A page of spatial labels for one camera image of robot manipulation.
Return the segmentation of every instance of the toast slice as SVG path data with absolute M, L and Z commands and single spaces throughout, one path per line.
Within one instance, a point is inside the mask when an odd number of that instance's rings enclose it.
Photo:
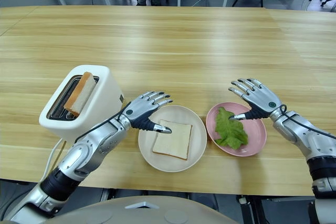
M 171 128 L 172 133 L 158 133 L 152 152 L 187 160 L 192 125 L 165 120 L 160 120 L 159 124 Z
M 93 75 L 90 72 L 85 72 L 68 101 L 64 104 L 64 108 L 70 111 L 74 116 L 79 116 L 95 86 L 96 81 Z

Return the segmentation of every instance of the metallic robot arm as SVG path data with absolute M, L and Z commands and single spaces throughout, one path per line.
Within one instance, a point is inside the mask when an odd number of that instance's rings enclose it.
M 97 169 L 105 156 L 125 138 L 130 127 L 171 133 L 149 116 L 172 102 L 164 92 L 147 92 L 126 105 L 117 115 L 77 138 L 67 155 L 45 180 L 38 183 L 5 217 L 17 223 L 39 223 L 58 212 L 77 186 Z
M 229 88 L 250 106 L 251 110 L 232 116 L 232 120 L 270 117 L 274 128 L 306 158 L 313 179 L 316 201 L 310 207 L 311 223 L 336 223 L 336 137 L 312 125 L 294 111 L 286 111 L 280 99 L 256 79 L 238 79 Z

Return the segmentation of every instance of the beige plate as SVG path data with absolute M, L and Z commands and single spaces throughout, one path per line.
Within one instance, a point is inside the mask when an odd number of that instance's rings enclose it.
M 178 105 L 169 105 L 160 108 L 150 116 L 150 119 L 159 123 L 161 119 L 175 123 L 191 124 L 191 136 L 189 143 L 188 159 L 157 154 L 152 152 L 156 138 L 156 132 L 140 131 L 139 148 L 144 159 L 154 168 L 169 172 L 181 172 L 192 167 L 202 157 L 206 147 L 206 130 L 202 120 L 190 109 Z

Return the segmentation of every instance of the pink plate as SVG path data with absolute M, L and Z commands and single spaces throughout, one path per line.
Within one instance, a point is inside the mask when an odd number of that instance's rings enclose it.
M 235 102 L 223 102 L 212 107 L 206 116 L 206 129 L 212 141 L 224 152 L 238 157 L 252 156 L 260 152 L 266 143 L 266 128 L 260 119 L 241 121 L 244 126 L 244 131 L 248 136 L 248 144 L 242 145 L 239 149 L 234 150 L 228 146 L 220 146 L 215 142 L 215 139 L 220 138 L 220 135 L 215 132 L 215 119 L 218 114 L 219 107 L 224 107 L 227 111 L 231 111 L 235 114 L 241 114 L 249 111 L 249 108 Z

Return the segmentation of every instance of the green lettuce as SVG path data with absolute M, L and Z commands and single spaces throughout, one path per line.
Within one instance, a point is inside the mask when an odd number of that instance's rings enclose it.
M 243 124 L 239 121 L 229 120 L 229 117 L 234 115 L 225 108 L 220 107 L 216 117 L 215 131 L 221 138 L 215 142 L 221 146 L 230 146 L 232 149 L 238 149 L 242 144 L 247 144 L 247 134 L 243 129 Z

